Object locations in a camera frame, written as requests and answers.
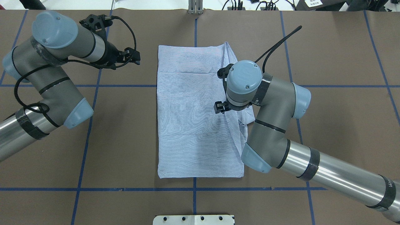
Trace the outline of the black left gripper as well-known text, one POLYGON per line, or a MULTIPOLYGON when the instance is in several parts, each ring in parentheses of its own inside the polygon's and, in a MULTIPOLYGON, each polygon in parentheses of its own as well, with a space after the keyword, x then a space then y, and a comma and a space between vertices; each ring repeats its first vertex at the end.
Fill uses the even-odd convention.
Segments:
POLYGON ((126 47, 124 51, 118 50, 114 44, 105 43, 105 52, 102 57, 102 68, 120 68, 124 64, 134 63, 140 65, 141 58, 138 51, 131 47, 126 47))

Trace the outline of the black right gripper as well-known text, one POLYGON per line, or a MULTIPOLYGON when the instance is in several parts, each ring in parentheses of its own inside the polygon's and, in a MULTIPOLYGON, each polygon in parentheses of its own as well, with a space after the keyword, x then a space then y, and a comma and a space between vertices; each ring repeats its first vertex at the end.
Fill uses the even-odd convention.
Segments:
POLYGON ((229 101, 217 101, 214 103, 215 114, 224 114, 227 111, 238 111, 238 107, 229 101))

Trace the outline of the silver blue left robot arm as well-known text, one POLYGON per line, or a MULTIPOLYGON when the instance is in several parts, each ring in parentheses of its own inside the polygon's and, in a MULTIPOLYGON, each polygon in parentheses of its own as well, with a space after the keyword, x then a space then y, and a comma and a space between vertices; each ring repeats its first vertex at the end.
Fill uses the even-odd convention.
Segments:
POLYGON ((116 70, 140 64, 134 31, 121 17, 90 14, 79 23, 56 11, 36 16, 31 37, 2 61, 16 79, 14 97, 21 109, 1 122, 1 161, 47 137, 58 127, 72 129, 94 110, 63 70, 67 63, 116 70), (121 21, 133 37, 133 47, 118 50, 107 40, 106 28, 121 21))

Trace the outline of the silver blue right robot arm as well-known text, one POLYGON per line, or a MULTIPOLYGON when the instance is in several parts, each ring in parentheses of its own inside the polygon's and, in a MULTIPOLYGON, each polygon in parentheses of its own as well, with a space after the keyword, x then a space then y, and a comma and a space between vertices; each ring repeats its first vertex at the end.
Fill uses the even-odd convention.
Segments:
POLYGON ((218 78, 230 112, 254 108, 244 163, 286 172, 399 222, 399 123, 385 88, 294 85, 242 60, 218 78))

